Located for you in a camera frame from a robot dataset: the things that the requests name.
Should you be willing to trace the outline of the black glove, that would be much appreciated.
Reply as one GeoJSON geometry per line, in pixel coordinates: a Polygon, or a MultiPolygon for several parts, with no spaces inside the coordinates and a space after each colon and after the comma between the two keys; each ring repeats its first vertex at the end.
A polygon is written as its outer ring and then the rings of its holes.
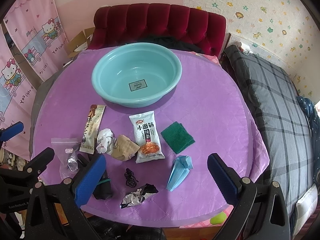
{"type": "MultiPolygon", "coordinates": [[[[82,171],[92,161],[92,159],[95,158],[96,155],[98,154],[78,153],[77,158],[80,171],[82,171]]],[[[111,180],[108,177],[106,168],[100,180],[97,182],[97,185],[93,191],[93,196],[98,200],[107,200],[108,198],[111,198],[113,196],[113,191],[111,189],[111,180]]]]}

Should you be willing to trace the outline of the clear zip bag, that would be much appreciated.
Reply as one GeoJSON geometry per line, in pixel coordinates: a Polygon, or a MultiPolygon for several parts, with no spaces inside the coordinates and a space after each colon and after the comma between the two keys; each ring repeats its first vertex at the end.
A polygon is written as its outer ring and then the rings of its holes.
{"type": "Polygon", "coordinates": [[[78,158],[80,148],[79,138],[52,138],[51,145],[60,161],[60,177],[62,180],[73,178],[79,171],[78,158]]]}

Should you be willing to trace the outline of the beige oatmeal sachet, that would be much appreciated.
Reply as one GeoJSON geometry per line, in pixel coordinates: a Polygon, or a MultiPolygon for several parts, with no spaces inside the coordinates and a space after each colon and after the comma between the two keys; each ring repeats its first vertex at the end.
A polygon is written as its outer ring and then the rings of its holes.
{"type": "Polygon", "coordinates": [[[87,117],[85,130],[82,135],[82,141],[79,151],[87,154],[93,154],[95,150],[95,141],[98,136],[100,122],[105,110],[104,105],[91,105],[87,117]]]}

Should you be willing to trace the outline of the silver foil wrapper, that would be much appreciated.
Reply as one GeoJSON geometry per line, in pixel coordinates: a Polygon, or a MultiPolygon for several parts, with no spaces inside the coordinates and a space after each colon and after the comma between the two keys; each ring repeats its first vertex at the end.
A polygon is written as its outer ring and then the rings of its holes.
{"type": "Polygon", "coordinates": [[[133,192],[125,194],[123,200],[121,201],[120,208],[124,209],[127,207],[133,207],[142,204],[146,199],[158,193],[155,185],[145,184],[139,187],[133,192]]]}

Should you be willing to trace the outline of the white plastic bag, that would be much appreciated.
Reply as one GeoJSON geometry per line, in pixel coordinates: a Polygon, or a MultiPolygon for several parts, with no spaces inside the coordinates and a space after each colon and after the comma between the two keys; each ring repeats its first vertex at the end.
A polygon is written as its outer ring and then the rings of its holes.
{"type": "Polygon", "coordinates": [[[116,139],[111,129],[106,128],[99,132],[97,136],[96,150],[99,154],[111,155],[114,148],[116,139]]]}

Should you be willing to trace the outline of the beige brown sock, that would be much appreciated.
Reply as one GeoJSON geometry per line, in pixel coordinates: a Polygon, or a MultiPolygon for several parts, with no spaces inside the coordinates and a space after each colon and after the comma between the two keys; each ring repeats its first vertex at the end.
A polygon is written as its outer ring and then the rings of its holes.
{"type": "Polygon", "coordinates": [[[128,161],[139,151],[140,146],[125,135],[119,135],[114,142],[111,157],[119,161],[128,161]]]}

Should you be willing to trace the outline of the white spicy snack packet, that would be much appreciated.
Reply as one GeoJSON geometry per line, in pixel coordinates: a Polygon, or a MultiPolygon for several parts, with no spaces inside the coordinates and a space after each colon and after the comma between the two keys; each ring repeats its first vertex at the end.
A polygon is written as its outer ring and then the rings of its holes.
{"type": "Polygon", "coordinates": [[[135,143],[139,146],[136,163],[165,159],[156,128],[154,111],[130,115],[135,143]]]}

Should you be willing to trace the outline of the yellow green ball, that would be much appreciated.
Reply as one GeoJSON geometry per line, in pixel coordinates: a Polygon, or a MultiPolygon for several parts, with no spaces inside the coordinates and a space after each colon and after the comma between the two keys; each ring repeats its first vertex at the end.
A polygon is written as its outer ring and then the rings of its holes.
{"type": "Polygon", "coordinates": [[[227,219],[227,215],[224,212],[221,212],[210,219],[210,224],[220,225],[220,224],[223,224],[226,219],[227,219]]]}

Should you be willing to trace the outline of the purple quilted table cover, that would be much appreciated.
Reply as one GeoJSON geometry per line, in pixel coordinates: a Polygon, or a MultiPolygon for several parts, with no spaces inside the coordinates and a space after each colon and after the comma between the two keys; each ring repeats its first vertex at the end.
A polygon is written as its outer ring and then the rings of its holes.
{"type": "Polygon", "coordinates": [[[261,134],[234,80],[207,59],[177,52],[182,76],[175,90],[145,108],[126,108],[106,103],[100,128],[115,135],[134,137],[130,115],[154,111],[157,131],[173,122],[181,123],[195,142],[182,154],[190,156],[193,169],[170,192],[166,189],[176,154],[161,142],[165,159],[137,164],[134,159],[118,161],[107,155],[107,174],[112,198],[91,198],[82,209],[108,220],[131,225],[169,228],[198,223],[227,207],[207,168],[208,156],[217,153],[241,177],[256,181],[269,164],[261,134]],[[142,204],[120,208],[125,194],[145,184],[158,193],[142,204]]]}

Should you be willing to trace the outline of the dark blue starry blanket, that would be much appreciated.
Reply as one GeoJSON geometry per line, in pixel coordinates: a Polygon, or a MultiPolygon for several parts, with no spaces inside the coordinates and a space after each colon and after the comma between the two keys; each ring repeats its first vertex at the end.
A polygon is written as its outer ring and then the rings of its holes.
{"type": "Polygon", "coordinates": [[[309,121],[313,139],[319,141],[319,116],[314,104],[303,96],[297,96],[297,101],[309,121]]]}

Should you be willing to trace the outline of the grey plaid bed cover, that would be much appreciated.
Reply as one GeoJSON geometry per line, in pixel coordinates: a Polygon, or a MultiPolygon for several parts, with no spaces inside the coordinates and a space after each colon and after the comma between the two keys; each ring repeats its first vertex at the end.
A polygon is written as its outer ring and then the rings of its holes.
{"type": "Polygon", "coordinates": [[[282,68],[235,45],[224,54],[263,138],[270,164],[263,182],[280,183],[289,217],[313,185],[313,152],[309,122],[297,91],[282,68]]]}

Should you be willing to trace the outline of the cardboard box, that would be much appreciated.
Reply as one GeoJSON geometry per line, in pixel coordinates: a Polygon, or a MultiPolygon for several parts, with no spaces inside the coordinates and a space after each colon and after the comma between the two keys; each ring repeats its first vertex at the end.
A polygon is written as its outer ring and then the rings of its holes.
{"type": "Polygon", "coordinates": [[[76,35],[67,44],[68,58],[72,59],[76,57],[80,52],[86,50],[91,43],[95,27],[84,29],[78,35],[76,35]]]}

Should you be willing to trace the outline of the pink Hello Kitty curtain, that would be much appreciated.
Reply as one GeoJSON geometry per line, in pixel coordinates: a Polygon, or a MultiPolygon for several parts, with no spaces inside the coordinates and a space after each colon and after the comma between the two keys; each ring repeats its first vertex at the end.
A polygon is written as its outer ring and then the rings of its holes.
{"type": "Polygon", "coordinates": [[[35,78],[42,82],[67,62],[67,37],[55,0],[16,0],[1,21],[1,127],[22,122],[3,148],[29,159],[35,78]]]}

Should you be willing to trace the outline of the teal plastic basin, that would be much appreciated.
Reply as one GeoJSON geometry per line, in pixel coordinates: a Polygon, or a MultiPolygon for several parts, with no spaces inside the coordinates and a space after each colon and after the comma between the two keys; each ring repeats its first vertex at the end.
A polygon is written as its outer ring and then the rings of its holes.
{"type": "Polygon", "coordinates": [[[180,59],[170,49],[138,42],[105,54],[93,68],[91,83],[108,102],[142,108],[170,93],[181,76],[180,59]]]}

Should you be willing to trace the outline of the red velvet tufted sofa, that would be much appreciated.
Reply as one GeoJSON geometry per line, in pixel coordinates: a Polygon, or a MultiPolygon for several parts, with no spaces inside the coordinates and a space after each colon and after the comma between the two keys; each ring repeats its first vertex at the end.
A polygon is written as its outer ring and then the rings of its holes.
{"type": "Polygon", "coordinates": [[[89,49],[120,46],[149,36],[173,37],[218,57],[226,34],[226,19],[219,14],[163,3],[101,7],[94,25],[89,49]]]}

